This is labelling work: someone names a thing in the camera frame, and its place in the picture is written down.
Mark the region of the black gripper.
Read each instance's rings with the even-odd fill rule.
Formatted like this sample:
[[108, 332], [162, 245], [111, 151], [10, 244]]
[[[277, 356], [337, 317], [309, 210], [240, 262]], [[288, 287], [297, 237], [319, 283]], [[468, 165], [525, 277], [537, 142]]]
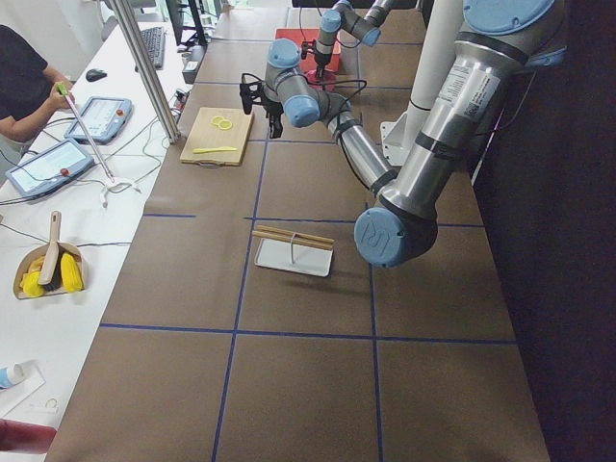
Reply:
[[263, 98], [262, 106], [264, 107], [267, 119], [269, 120], [269, 138], [279, 139], [283, 133], [281, 116], [284, 114], [284, 110], [282, 104], [268, 98]]
[[315, 49], [315, 61], [317, 65], [328, 65], [330, 63], [330, 54]]

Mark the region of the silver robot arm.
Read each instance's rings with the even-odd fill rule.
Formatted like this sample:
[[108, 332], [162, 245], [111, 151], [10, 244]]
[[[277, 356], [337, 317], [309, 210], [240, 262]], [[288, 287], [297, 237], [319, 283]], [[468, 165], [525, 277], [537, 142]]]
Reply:
[[565, 51], [563, 1], [435, 1], [431, 5], [408, 109], [394, 125], [405, 159], [393, 167], [340, 94], [312, 87], [299, 47], [279, 38], [269, 47], [257, 86], [270, 134], [282, 120], [321, 122], [341, 147], [375, 205], [355, 222], [359, 253], [390, 268], [426, 253], [438, 232], [436, 201], [511, 75], [559, 62]]
[[361, 16], [349, 1], [338, 1], [321, 16], [318, 38], [314, 44], [318, 68], [326, 68], [331, 62], [333, 48], [340, 31], [345, 31], [360, 43], [374, 46], [380, 38], [380, 26], [397, 1], [375, 1], [368, 12]]

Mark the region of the person forearm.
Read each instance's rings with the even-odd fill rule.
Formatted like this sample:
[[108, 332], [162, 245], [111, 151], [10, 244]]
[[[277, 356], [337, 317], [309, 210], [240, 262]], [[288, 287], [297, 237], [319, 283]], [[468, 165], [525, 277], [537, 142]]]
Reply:
[[54, 113], [63, 108], [64, 100], [60, 96], [48, 97], [33, 113], [20, 120], [15, 120], [12, 115], [3, 118], [1, 135], [12, 141], [29, 141], [39, 134]]

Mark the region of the person hand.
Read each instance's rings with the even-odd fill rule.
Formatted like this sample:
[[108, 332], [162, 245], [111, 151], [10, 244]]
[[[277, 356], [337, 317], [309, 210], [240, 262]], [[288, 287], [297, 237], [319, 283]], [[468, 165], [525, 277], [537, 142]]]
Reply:
[[74, 100], [70, 92], [71, 85], [64, 82], [55, 82], [49, 94], [48, 102], [54, 110], [68, 109]]

